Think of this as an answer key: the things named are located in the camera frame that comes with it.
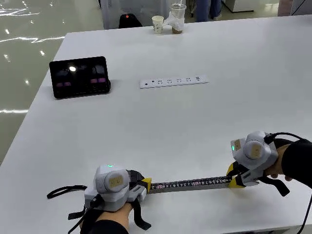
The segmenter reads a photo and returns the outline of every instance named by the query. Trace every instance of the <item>hand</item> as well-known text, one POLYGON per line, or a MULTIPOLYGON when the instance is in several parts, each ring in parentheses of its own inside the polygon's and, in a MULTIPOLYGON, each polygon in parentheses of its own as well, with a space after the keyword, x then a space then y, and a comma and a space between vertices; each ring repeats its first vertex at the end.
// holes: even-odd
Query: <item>hand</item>
MULTIPOLYGON (((273 164, 271 167, 269 167, 268 169, 265 170, 265 175, 267 176, 271 176, 273 179, 276 179, 278 177, 278 175, 283 175, 283 169, 282 169, 282 159, 283 159, 283 155, 285 150, 288 148, 289 144, 287 145, 283 145, 281 147, 279 147, 277 149, 277 153, 278 153, 278 158, 277 161, 275 162, 275 164, 273 164)), ((291 181, 292 178, 285 176, 285 179, 287 181, 291 181)))
POLYGON ((100 220, 112 220, 117 223, 120 223, 122 226, 129 231, 129 213, 132 210, 132 205, 130 203, 126 203, 122 208, 120 208, 116 212, 103 212, 98 218, 97 221, 100 220))

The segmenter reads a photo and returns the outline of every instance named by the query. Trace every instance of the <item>measuring tape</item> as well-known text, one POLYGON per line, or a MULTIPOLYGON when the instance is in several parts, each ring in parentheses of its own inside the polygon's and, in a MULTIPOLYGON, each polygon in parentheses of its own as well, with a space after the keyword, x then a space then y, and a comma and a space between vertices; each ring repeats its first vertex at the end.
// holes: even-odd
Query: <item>measuring tape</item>
POLYGON ((190 190, 222 189, 228 188, 231 180, 232 176, 219 176, 202 179, 152 183, 148 193, 158 194, 190 190))

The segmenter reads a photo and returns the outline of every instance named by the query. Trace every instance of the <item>clear plastic cup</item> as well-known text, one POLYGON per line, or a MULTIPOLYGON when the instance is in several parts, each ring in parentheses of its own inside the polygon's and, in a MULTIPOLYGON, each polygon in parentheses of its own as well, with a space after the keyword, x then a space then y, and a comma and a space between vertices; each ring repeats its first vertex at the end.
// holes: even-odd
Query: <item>clear plastic cup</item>
POLYGON ((162 24, 164 23, 163 16, 153 16, 153 27, 156 34, 160 34, 162 32, 162 24))
POLYGON ((171 13, 178 19, 183 19, 185 15, 186 5, 182 3, 175 3, 171 5, 171 13))
MULTIPOLYGON (((184 25, 184 15, 185 15, 185 9, 186 5, 182 3, 174 3, 171 5, 171 14, 176 17, 177 19, 180 19, 180 24, 183 26, 184 25)), ((182 33, 183 30, 181 29, 176 29, 174 26, 172 27, 172 33, 174 34, 180 34, 182 33)))

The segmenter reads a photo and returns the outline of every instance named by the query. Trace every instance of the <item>glossy floor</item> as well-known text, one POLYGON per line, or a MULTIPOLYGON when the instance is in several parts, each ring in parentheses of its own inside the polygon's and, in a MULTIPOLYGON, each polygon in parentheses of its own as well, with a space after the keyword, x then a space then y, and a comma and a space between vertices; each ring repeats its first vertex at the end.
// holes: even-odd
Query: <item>glossy floor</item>
MULTIPOLYGON (((221 20, 277 15, 278 0, 221 20)), ((98 0, 0 0, 0 164, 68 32, 103 29, 98 0)))

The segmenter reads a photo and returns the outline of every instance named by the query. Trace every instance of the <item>white power strip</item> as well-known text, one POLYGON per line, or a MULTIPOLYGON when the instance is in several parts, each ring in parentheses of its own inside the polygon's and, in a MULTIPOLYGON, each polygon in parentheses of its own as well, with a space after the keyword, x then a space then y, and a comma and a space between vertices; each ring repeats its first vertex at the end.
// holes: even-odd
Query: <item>white power strip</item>
POLYGON ((167 78, 167 79, 149 79, 140 80, 140 88, 156 88, 164 86, 186 85, 186 84, 203 84, 208 83, 206 75, 187 77, 187 78, 167 78))

